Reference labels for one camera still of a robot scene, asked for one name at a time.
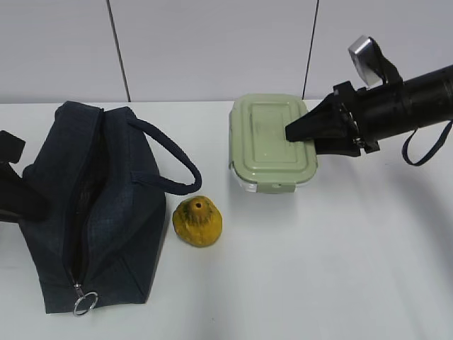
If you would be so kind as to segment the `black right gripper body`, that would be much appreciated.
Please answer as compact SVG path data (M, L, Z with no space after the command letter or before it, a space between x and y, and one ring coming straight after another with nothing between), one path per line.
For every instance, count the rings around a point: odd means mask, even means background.
M335 109L340 115L344 126L344 137L339 137L334 142L332 154L359 157L364 151L366 154L378 152L378 141L367 136L365 127L364 110L360 104L359 96L349 81L333 87Z

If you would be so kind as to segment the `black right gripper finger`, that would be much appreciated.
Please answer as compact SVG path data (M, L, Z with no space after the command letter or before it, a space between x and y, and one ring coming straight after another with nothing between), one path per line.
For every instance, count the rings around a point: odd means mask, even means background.
M327 95L313 110L285 127L289 142L333 139L345 136L345 123L337 106L336 96Z
M315 139L314 145L318 155L333 154L347 157L361 155L360 147L347 138Z

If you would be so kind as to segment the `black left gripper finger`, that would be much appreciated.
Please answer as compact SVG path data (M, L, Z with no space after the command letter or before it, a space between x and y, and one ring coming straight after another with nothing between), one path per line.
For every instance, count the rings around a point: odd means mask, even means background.
M5 130L0 132L0 160L2 163L17 164L24 148L24 140Z
M51 209L51 200L44 190L21 178L9 163L1 163L2 222L40 222L50 216Z

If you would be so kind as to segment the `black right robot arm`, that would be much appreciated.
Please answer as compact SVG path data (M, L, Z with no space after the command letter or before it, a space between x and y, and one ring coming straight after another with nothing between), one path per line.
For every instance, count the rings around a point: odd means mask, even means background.
M379 141L446 122L440 137L414 166L431 159L452 129L452 67L373 89L334 86L313 110L285 128L289 142L312 141L317 154L358 157L379 151Z

